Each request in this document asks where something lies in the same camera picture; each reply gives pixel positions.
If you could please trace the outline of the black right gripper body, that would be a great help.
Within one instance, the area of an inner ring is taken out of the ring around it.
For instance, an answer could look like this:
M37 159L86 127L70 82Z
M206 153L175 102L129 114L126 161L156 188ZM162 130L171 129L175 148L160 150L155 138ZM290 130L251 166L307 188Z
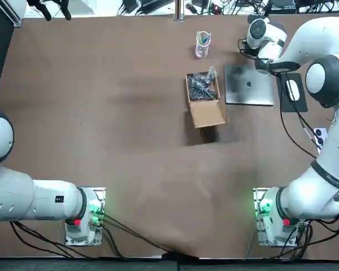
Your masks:
M257 56L259 53L259 48L251 48L246 39L242 40L243 49L242 52L246 56Z

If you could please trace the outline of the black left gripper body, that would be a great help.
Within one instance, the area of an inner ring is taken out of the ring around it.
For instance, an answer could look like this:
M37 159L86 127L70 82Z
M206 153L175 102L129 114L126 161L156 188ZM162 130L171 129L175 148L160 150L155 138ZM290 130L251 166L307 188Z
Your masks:
M45 5L46 2L53 2L58 6L68 6L69 4L69 0L27 0L30 6Z

